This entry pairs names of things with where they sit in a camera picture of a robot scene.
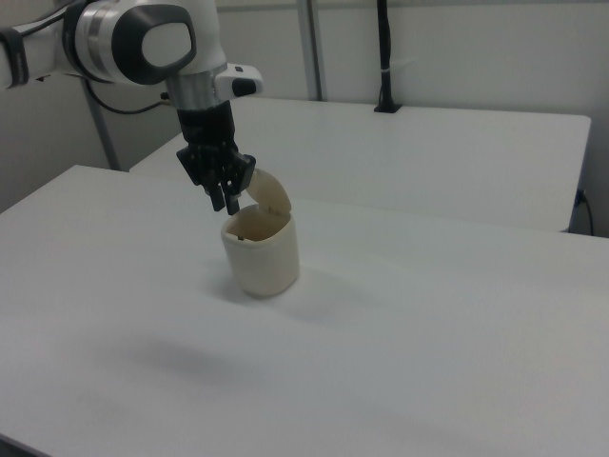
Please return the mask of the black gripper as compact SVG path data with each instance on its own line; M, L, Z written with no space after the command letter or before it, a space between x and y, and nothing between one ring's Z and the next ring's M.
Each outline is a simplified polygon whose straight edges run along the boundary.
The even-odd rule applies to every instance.
M177 111L187 146L177 153L195 186L203 186L216 212L240 210L239 198L251 181L256 159L242 154L235 142L229 103L203 110Z

